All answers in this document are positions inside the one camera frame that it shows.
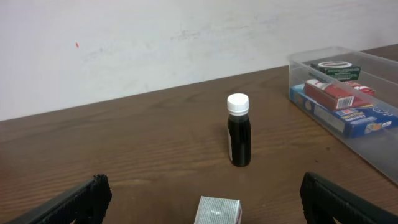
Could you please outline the dark bottle white cap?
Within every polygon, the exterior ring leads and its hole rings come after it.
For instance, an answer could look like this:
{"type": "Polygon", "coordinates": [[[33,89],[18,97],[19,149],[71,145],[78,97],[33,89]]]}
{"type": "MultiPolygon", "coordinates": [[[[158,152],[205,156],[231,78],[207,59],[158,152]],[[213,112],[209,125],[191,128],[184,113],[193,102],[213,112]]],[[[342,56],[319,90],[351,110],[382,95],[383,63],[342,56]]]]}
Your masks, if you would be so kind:
{"type": "Polygon", "coordinates": [[[249,97],[243,93],[229,95],[227,109],[229,159],[234,166],[248,166],[251,161],[249,97]]]}

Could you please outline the white green medicine box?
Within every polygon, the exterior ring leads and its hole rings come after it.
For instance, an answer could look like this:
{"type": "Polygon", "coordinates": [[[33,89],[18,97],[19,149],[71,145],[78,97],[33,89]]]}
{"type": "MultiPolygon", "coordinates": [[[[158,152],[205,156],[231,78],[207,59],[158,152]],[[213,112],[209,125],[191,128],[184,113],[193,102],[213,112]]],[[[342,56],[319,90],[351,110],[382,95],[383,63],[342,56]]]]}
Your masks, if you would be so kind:
{"type": "Polygon", "coordinates": [[[201,196],[194,224],[240,224],[240,200],[201,196]]]}

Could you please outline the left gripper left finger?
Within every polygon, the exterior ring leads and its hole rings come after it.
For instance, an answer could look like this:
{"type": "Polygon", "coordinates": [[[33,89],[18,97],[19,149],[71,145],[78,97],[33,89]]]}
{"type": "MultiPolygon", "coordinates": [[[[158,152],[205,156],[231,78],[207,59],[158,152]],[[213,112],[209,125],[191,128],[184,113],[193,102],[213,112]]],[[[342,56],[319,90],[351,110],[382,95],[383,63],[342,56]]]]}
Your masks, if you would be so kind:
{"type": "Polygon", "coordinates": [[[8,224],[101,224],[112,198],[108,177],[92,179],[63,192],[8,224]]]}

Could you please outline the blue Kool Fever box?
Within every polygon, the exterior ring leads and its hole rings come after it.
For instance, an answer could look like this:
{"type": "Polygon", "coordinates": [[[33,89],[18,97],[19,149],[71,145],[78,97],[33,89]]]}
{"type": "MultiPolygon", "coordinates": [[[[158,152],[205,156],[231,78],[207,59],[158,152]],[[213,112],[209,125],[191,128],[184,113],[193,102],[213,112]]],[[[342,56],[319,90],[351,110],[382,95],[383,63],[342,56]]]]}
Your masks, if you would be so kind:
{"type": "Polygon", "coordinates": [[[310,116],[345,138],[358,138],[397,127],[397,116],[374,105],[330,111],[304,93],[304,85],[290,88],[290,99],[310,116]]]}

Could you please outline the red small box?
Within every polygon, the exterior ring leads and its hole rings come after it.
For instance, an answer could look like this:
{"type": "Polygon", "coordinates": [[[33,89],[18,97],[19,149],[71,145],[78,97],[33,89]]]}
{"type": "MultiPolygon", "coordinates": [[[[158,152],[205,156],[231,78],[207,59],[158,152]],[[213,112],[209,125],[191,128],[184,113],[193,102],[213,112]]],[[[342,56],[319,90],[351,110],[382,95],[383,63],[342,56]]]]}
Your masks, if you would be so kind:
{"type": "Polygon", "coordinates": [[[317,79],[307,80],[304,93],[330,111],[355,108],[369,104],[368,101],[349,93],[333,83],[323,83],[317,79]]]}

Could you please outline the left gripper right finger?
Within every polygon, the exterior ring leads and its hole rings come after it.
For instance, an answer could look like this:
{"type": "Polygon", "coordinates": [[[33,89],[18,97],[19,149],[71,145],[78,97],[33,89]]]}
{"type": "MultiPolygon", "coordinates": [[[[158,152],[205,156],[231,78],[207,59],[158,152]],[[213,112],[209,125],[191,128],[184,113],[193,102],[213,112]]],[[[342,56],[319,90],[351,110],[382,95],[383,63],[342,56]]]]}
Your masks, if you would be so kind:
{"type": "Polygon", "coordinates": [[[314,172],[305,173],[300,197],[308,224],[397,223],[397,215],[373,205],[314,172]]]}

